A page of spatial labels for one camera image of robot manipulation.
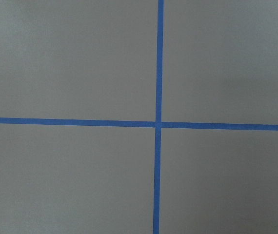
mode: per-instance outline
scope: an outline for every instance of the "blue tape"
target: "blue tape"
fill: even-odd
[[[272,125],[272,124],[241,124],[241,123],[162,122],[162,128],[278,131],[278,125]]]
[[[76,125],[76,126],[111,126],[154,128],[155,122],[119,121],[119,120],[84,120],[84,119],[50,119],[50,118],[1,118],[0,123],[38,124],[38,125]]]
[[[153,234],[159,234],[160,154],[162,122],[162,73],[163,73],[163,15],[164,1],[158,2],[157,83],[155,107],[154,195]]]

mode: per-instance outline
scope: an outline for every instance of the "gray surface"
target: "gray surface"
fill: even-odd
[[[278,0],[166,0],[163,120],[278,123]]]
[[[152,233],[154,129],[0,124],[0,234]]]
[[[278,132],[162,130],[162,234],[278,234]]]
[[[154,120],[157,1],[0,0],[0,117]]]

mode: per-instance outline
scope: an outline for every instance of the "gray tile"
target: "gray tile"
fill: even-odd
[[[152,233],[154,129],[0,124],[0,234]]]
[[[162,234],[277,234],[278,132],[163,129]]]
[[[157,1],[0,0],[0,117],[154,120]]]
[[[278,124],[278,1],[164,9],[163,120]]]

